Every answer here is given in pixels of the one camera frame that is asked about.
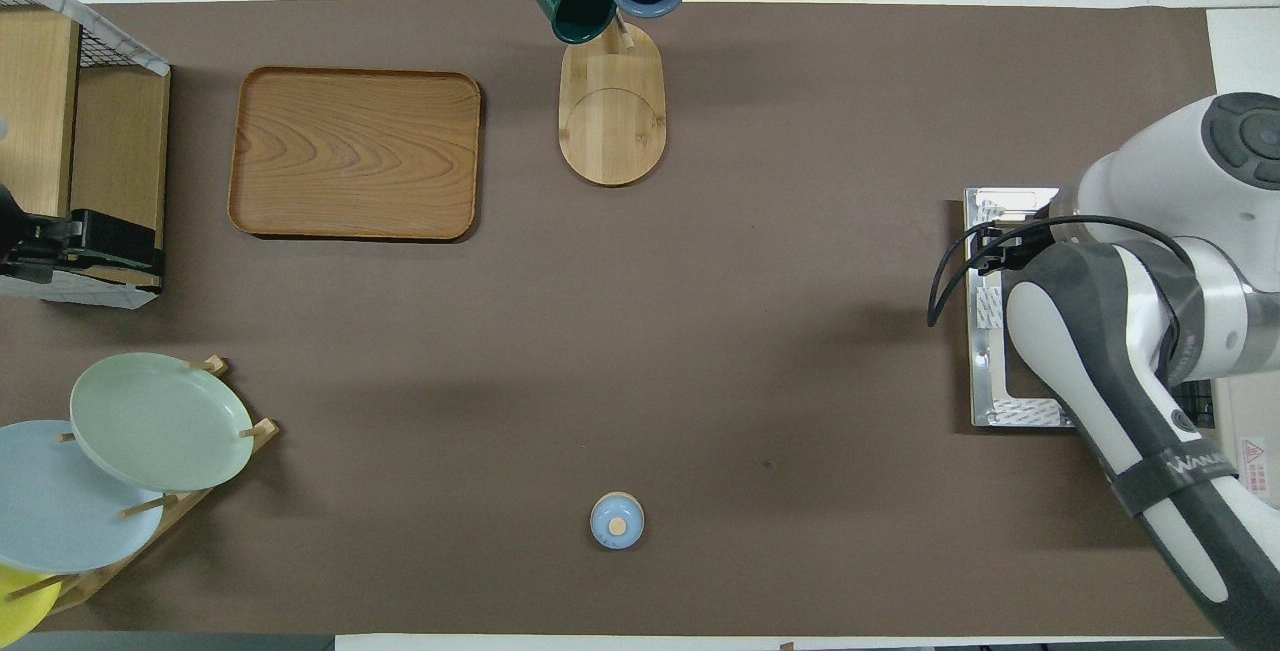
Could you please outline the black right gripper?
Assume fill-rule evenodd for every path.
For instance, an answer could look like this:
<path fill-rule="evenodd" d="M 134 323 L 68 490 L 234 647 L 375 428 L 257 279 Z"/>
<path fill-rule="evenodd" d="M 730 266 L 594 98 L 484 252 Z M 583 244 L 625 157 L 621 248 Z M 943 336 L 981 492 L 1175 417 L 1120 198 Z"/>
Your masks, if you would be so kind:
<path fill-rule="evenodd" d="M 1002 244 L 993 249 L 984 251 L 997 237 L 1010 233 Z M 1027 230 L 1027 224 L 1018 228 L 993 226 L 988 224 L 974 224 L 966 230 L 966 271 L 986 276 L 991 272 L 1021 271 L 1025 265 L 1041 255 L 1043 249 L 1053 244 L 1052 231 L 1047 226 L 1037 226 Z"/>

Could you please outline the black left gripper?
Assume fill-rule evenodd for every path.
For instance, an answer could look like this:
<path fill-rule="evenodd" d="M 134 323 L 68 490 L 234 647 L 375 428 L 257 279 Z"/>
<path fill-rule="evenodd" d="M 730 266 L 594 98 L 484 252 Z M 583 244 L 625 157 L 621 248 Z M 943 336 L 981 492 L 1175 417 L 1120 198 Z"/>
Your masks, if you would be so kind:
<path fill-rule="evenodd" d="M 79 231 L 73 235 L 73 223 Z M 51 281 L 52 271 L 63 260 L 69 238 L 74 249 L 74 269 L 108 269 L 108 271 L 141 272 L 164 278 L 164 255 L 157 233 L 145 224 L 125 221 L 115 215 L 91 208 L 74 208 L 72 221 L 65 217 L 26 214 L 8 185 L 1 185 L 1 272 L 3 276 L 26 281 Z M 150 263 L 119 256 L 154 255 Z"/>

